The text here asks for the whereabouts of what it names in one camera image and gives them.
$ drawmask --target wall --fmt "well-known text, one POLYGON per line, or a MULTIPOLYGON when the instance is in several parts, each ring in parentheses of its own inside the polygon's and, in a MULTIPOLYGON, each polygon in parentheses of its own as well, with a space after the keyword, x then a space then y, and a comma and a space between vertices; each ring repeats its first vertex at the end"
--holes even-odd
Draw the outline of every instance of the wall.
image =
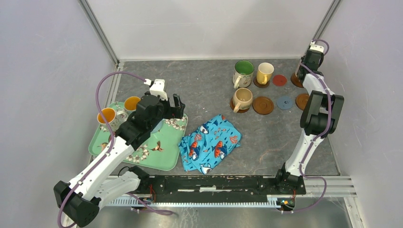
POLYGON ((331 141, 369 228, 403 222, 402 7, 397 0, 343 1, 322 37, 331 47, 321 71, 345 97, 331 141))
POLYGON ((332 0, 88 0, 120 59, 299 57, 332 0))
POLYGON ((95 88, 114 65, 78 1, 0 9, 1 227, 54 228, 53 186, 86 166, 95 88))

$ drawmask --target folded towel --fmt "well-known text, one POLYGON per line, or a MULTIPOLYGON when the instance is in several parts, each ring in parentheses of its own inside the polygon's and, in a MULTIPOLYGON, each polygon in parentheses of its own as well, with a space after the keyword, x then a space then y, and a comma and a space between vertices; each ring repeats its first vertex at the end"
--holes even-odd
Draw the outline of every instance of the folded towel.
POLYGON ((241 134, 223 115, 212 118, 180 141, 183 168, 208 173, 240 146, 240 139, 241 134))

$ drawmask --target gray tabletop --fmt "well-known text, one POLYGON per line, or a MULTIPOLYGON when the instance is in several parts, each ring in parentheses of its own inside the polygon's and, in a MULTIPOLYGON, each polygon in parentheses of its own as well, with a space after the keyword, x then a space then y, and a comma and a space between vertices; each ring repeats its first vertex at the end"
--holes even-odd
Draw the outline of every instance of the gray tabletop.
MULTIPOLYGON (((248 174, 248 175, 275 175, 277 170, 292 154, 301 128, 299 120, 302 111, 295 104, 288 110, 281 110, 276 106, 276 100, 284 95, 293 101, 296 96, 306 93, 303 88, 294 86, 290 76, 294 72, 298 60, 296 59, 254 59, 250 60, 255 66, 262 62, 271 63, 274 75, 286 76, 285 86, 277 87, 272 82, 267 88, 258 88, 253 82, 248 87, 254 98, 266 96, 275 104, 272 113, 257 114, 252 108, 243 114, 235 114, 230 108, 230 99, 233 88, 232 75, 234 65, 238 60, 187 60, 187 61, 139 61, 126 62, 124 71, 129 71, 144 78, 154 80, 165 79, 166 92, 172 101, 172 94, 180 95, 186 104, 185 113, 189 117, 186 134, 212 117, 223 114, 242 134, 241 147, 234 149, 208 175, 219 174, 248 174)), ((116 101, 125 101, 130 96, 142 96, 147 91, 143 83, 131 76, 122 75, 116 101)), ((176 166, 170 171, 159 171, 144 168, 149 174, 166 175, 198 175, 199 171, 185 172, 181 158, 178 157, 176 166)), ((122 163, 112 173, 124 166, 122 163)), ((308 175, 338 175, 336 162, 328 139, 325 139, 316 149, 307 165, 308 175)))

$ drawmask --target mug handle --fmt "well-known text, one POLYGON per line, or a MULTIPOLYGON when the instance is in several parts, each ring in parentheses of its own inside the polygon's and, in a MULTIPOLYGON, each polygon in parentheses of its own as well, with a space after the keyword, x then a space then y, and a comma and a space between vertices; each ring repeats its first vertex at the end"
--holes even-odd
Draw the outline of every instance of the mug handle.
POLYGON ((236 80, 235 83, 234 83, 234 89, 238 89, 238 87, 239 87, 239 81, 240 81, 241 78, 242 78, 241 76, 238 76, 237 80, 236 80))
POLYGON ((237 113, 239 111, 240 108, 240 103, 238 103, 235 107, 234 107, 234 112, 237 113))
POLYGON ((264 75, 264 78, 265 78, 265 80, 263 81, 263 84, 265 85, 266 83, 267 83, 267 79, 268 79, 268 77, 267 77, 267 75, 264 75))

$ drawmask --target tray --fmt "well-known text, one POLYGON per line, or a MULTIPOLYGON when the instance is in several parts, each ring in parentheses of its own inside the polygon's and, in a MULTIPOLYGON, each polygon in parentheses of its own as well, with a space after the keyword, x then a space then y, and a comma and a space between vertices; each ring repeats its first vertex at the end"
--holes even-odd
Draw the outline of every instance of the tray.
MULTIPOLYGON (((123 109, 123 102, 114 102, 110 108, 123 109)), ((178 161, 178 143, 184 136, 188 123, 187 115, 182 119, 163 120, 163 125, 158 132, 152 133, 134 153, 123 162, 133 165, 149 167, 157 170, 169 171, 178 161)), ((99 125, 88 146, 91 155, 97 156, 108 145, 110 133, 108 129, 99 125)))

